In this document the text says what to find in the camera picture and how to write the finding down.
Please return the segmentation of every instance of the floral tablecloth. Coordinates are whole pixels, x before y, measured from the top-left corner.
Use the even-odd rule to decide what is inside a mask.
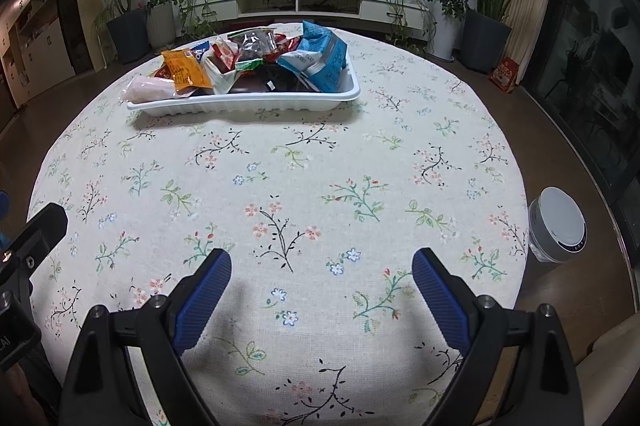
[[[60,380],[92,305],[139,307],[223,247],[231,282],[183,356],[221,424],[422,424],[461,360],[414,285],[412,255],[430,246],[476,294],[512,306],[524,186],[469,86],[336,32],[362,94],[331,112],[152,118],[118,101],[128,74],[52,146],[30,215],[58,202],[68,233],[31,279]],[[135,349],[132,360],[163,425]]]

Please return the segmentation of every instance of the bolt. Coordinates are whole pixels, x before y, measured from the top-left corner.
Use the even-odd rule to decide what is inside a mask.
[[[93,307],[91,307],[91,310],[89,311],[89,316],[91,316],[92,318],[99,318],[103,314],[104,314],[104,305],[94,305]]]
[[[487,294],[483,294],[481,296],[478,296],[478,303],[480,304],[481,307],[485,309],[490,309],[495,305],[495,300],[491,298],[491,296]]]
[[[155,309],[159,309],[160,307],[162,307],[165,301],[166,296],[164,294],[157,294],[149,298],[149,304]]]
[[[0,295],[0,310],[7,308],[11,304],[12,297],[11,291],[4,291]]]
[[[542,312],[547,318],[550,318],[556,313],[556,310],[549,303],[543,303],[540,305],[540,312]]]

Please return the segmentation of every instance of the white tv cabinet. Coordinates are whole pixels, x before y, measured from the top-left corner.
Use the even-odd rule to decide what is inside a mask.
[[[385,32],[397,16],[386,0],[215,0],[211,2],[211,8],[218,21],[333,19],[345,26],[373,28],[377,24],[378,29]],[[426,40],[420,8],[406,4],[404,16],[411,36]]]

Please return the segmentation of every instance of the round table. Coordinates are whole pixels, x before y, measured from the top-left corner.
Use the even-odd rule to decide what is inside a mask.
[[[168,294],[222,247],[231,281],[182,357],[221,424],[422,424],[460,357],[414,285],[412,255],[431,247],[476,294],[511,307],[526,260],[524,186],[469,86],[336,32],[362,94],[330,112],[128,112],[123,85],[156,58],[105,89],[52,146],[30,215],[58,202],[68,232],[31,279],[60,380],[89,308]],[[165,424],[137,349],[132,362]]]

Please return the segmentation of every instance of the white plastic tray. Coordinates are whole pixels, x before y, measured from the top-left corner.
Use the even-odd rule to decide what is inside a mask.
[[[257,94],[221,94],[218,96],[192,96],[164,101],[128,102],[129,110],[143,110],[150,116],[174,116],[198,112],[255,112],[257,110],[311,110],[324,112],[343,101],[353,101],[360,95],[360,83],[347,51],[347,66],[342,70],[335,94],[318,92],[273,92]]]

